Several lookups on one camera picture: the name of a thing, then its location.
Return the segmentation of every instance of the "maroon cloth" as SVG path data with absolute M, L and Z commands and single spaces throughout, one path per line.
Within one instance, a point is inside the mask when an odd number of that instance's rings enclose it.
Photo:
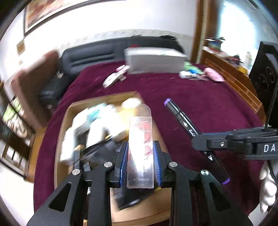
M 54 190 L 54 158 L 60 126 L 71 103 L 108 94 L 138 91 L 151 108 L 152 117 L 173 161 L 190 170 L 210 169 L 200 152 L 191 147 L 185 131 L 164 107 L 171 98 L 189 116 L 200 132 L 221 132 L 261 126 L 250 106 L 227 83 L 181 79 L 178 74 L 154 73 L 128 75 L 123 82 L 103 88 L 108 75 L 124 62 L 91 66 L 84 69 L 69 86 L 47 127 L 36 166 L 34 209 Z M 228 151 L 217 151 L 231 181 L 224 186 L 245 213 L 259 203 L 259 171 L 262 161 L 246 161 Z

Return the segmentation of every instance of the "black speaker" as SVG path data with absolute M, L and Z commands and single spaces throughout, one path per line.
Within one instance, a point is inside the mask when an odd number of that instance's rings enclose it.
M 278 128 L 278 45 L 261 42 L 249 78 L 262 102 L 269 125 Z

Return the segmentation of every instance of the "purple marker tip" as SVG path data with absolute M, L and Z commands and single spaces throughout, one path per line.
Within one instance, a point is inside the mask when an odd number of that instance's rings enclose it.
M 172 100 L 172 99 L 167 98 L 167 100 L 164 101 L 164 106 L 165 106 L 169 101 L 171 101 L 171 100 Z
M 222 184 L 222 185 L 225 185 L 225 184 L 229 183 L 229 181 L 230 181 L 230 178 L 228 178 L 226 181 L 224 181 L 224 182 L 221 183 L 221 184 Z

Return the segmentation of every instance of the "pink pouch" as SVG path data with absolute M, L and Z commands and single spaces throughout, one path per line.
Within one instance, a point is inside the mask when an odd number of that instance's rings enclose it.
M 205 75 L 209 77 L 211 80 L 215 82 L 224 82 L 225 79 L 222 77 L 221 74 L 219 74 L 217 71 L 215 71 L 212 68 L 205 68 L 204 71 Z

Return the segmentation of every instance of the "white glove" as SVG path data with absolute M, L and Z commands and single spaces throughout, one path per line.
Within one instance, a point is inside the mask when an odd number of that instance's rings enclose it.
M 278 173 L 278 159 L 271 160 L 271 165 L 273 168 L 274 175 L 277 176 Z M 267 161 L 264 162 L 259 175 L 260 180 L 262 180 L 260 188 L 260 210 L 262 213 L 267 211 L 269 206 L 272 206 L 275 202 L 275 194 L 277 192 L 277 187 L 270 175 L 270 171 L 267 165 Z

